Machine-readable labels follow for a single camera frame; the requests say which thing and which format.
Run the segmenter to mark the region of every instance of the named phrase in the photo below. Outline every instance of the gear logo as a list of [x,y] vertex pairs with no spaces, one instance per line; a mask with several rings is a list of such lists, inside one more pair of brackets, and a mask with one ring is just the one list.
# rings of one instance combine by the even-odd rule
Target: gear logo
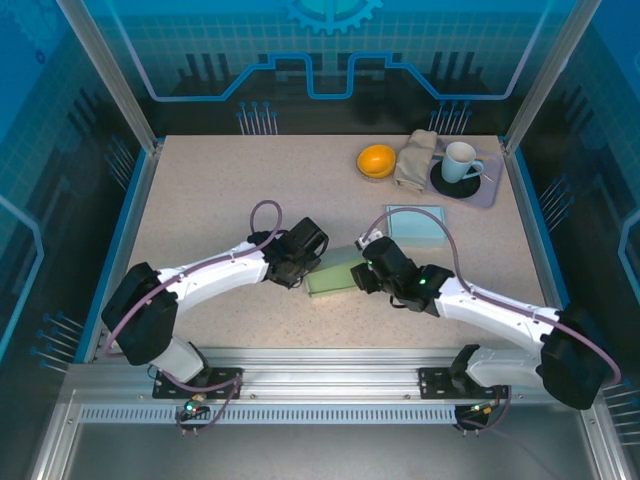
[[0,0],[0,14],[9,12],[22,33],[40,51],[45,50],[58,30],[54,0]]
[[382,7],[382,0],[285,0],[289,20],[298,20],[301,27],[313,33],[336,30],[347,33],[350,27],[360,28],[363,19],[373,18],[373,9]]

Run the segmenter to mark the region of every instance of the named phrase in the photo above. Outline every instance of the orange bowl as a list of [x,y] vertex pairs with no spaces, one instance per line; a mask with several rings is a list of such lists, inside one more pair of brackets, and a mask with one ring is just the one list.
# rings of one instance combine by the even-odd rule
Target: orange bowl
[[388,145],[371,145],[365,148],[357,160],[358,170],[370,178],[385,178],[396,166],[396,152]]

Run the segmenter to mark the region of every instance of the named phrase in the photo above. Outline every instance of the blue trim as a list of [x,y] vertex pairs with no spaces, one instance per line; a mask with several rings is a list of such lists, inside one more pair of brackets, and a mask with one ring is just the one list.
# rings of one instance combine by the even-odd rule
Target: blue trim
[[40,266],[42,265],[42,262],[44,260],[44,246],[42,244],[42,234],[40,233],[40,227],[38,226],[36,221],[31,218],[30,215],[20,210],[2,195],[0,195],[0,206],[9,210],[9,213],[11,215],[16,217],[20,223],[31,230],[31,233],[33,234],[33,243],[36,247],[36,258],[33,261],[31,270],[29,270],[29,275],[27,276],[27,279],[22,286],[22,291],[20,292],[18,301],[13,308],[13,312],[11,312],[9,322],[7,323],[7,326],[2,333],[2,339],[0,339],[0,363],[2,363],[2,359],[4,358],[4,354],[7,351],[7,347],[9,346],[11,336],[16,329],[18,320],[20,320],[20,315],[22,314],[25,303],[27,303],[27,298],[29,297],[29,293],[31,293],[31,288],[33,288],[33,283],[36,281],[38,271],[40,270]]
[[78,350],[76,351],[76,356],[74,359],[75,363],[83,363],[84,357],[87,353],[87,350],[89,349],[89,344],[91,343],[93,330],[96,328],[96,324],[98,323],[98,320],[100,318],[100,305],[102,304],[102,299],[107,290],[107,284],[109,283],[109,277],[111,276],[111,270],[113,268],[116,254],[118,253],[120,244],[122,243],[124,227],[131,212],[133,199],[138,189],[138,185],[140,183],[140,175],[142,174],[142,168],[146,163],[146,160],[146,152],[144,151],[144,149],[141,149],[140,154],[138,155],[136,166],[133,170],[133,175],[131,176],[131,181],[129,182],[127,194],[124,197],[122,209],[120,210],[120,216],[118,217],[118,223],[116,223],[113,237],[111,237],[111,245],[109,246],[107,258],[105,259],[104,266],[102,267],[102,273],[100,274],[100,280],[98,280],[96,293],[93,296],[93,301],[91,302],[89,314],[87,315],[87,323],[84,326],[82,337],[80,338],[80,344],[78,345]]
[[622,268],[624,268],[624,273],[627,275],[627,280],[629,280],[629,284],[633,289],[636,300],[638,300],[638,302],[640,303],[640,284],[638,283],[638,278],[633,271],[633,267],[631,266],[629,257],[627,257],[629,231],[638,222],[640,222],[640,210],[636,210],[631,215],[629,215],[622,224],[622,231],[620,232],[620,243],[618,244],[618,258],[620,259],[620,263],[622,263]]
[[125,42],[127,49],[129,50],[129,54],[131,55],[131,59],[142,78],[142,82],[144,83],[149,96],[153,98],[156,102],[223,102],[226,101],[242,83],[251,76],[253,72],[262,71],[262,70],[276,70],[276,60],[286,59],[286,60],[303,60],[305,63],[305,71],[306,71],[306,79],[307,79],[307,94],[310,98],[314,100],[345,100],[351,97],[353,94],[353,86],[355,82],[355,62],[361,58],[381,58],[384,60],[384,67],[388,69],[404,69],[409,74],[411,74],[414,79],[426,90],[428,91],[433,98],[436,100],[491,100],[491,101],[501,101],[509,98],[511,93],[513,92],[518,79],[520,78],[520,74],[524,69],[529,56],[533,50],[534,45],[538,41],[538,37],[540,36],[540,32],[542,27],[546,21],[549,12],[554,4],[555,0],[549,0],[544,11],[542,12],[538,23],[531,34],[531,38],[527,43],[527,46],[518,62],[518,65],[509,81],[509,85],[507,86],[507,90],[503,94],[446,94],[439,93],[433,85],[420,73],[420,71],[416,68],[415,65],[409,62],[396,62],[393,60],[393,52],[388,51],[365,51],[365,52],[356,52],[351,54],[349,57],[349,61],[347,63],[347,88],[344,93],[316,93],[314,87],[314,72],[313,72],[313,64],[311,57],[304,52],[287,52],[287,53],[268,53],[267,54],[267,62],[266,63],[258,63],[249,65],[232,83],[227,87],[227,89],[222,93],[222,95],[187,95],[187,96],[175,96],[175,97],[165,97],[160,96],[156,93],[151,84],[151,80],[147,75],[142,61],[138,56],[136,49],[133,46],[131,39],[129,38],[129,34],[127,33],[124,24],[122,23],[122,19],[118,15],[116,11],[115,2],[113,0],[107,0],[107,5],[111,14],[113,15],[113,20],[116,23],[116,27],[120,31],[122,35],[122,39]]
[[533,188],[533,182],[531,181],[531,176],[529,175],[529,170],[527,169],[527,164],[525,163],[524,155],[522,154],[520,147],[516,149],[515,153],[516,161],[518,162],[518,167],[520,168],[520,173],[522,174],[524,188],[527,190],[527,196],[529,197],[529,202],[531,203],[531,209],[533,210],[533,216],[536,221],[536,226],[538,227],[538,231],[540,232],[542,247],[544,248],[544,253],[549,260],[551,275],[553,276],[553,280],[556,284],[556,289],[558,290],[558,295],[560,296],[560,302],[562,302],[563,307],[566,307],[569,304],[569,292],[567,291],[567,286],[564,283],[564,278],[562,278],[562,272],[560,271],[558,258],[556,257],[555,250],[553,249],[553,244],[551,243],[551,237],[549,236],[547,225],[544,223],[542,210],[540,209],[540,204],[538,203],[538,196],[536,195],[536,192]]

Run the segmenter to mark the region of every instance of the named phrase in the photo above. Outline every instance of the black saucer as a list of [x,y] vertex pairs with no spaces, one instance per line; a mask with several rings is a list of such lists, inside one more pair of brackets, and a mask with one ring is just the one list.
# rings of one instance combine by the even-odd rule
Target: black saucer
[[[469,170],[478,171],[475,167]],[[449,183],[442,178],[442,161],[436,163],[431,169],[431,183],[441,194],[452,198],[467,198],[473,195],[480,188],[480,175],[460,180],[457,183]]]

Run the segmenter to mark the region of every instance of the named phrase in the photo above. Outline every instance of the table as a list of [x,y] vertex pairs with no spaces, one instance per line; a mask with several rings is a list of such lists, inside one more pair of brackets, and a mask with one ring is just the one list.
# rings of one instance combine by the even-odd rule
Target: table
[[[495,136],[456,137],[500,152]],[[503,170],[495,205],[471,207],[434,194],[370,183],[355,167],[358,153],[384,143],[396,151],[404,135],[169,136],[138,231],[130,264],[178,266],[228,250],[249,231],[260,200],[278,201],[284,228],[311,217],[329,248],[353,243],[386,204],[441,205],[460,250],[465,278],[532,304],[542,292],[509,182]],[[270,229],[264,207],[257,227]],[[453,265],[448,246],[407,249],[418,264]],[[510,346],[471,325],[394,310],[385,294],[353,291],[310,299],[304,287],[287,291],[271,282],[240,287],[194,307],[175,333],[199,347],[459,347],[481,342]]]

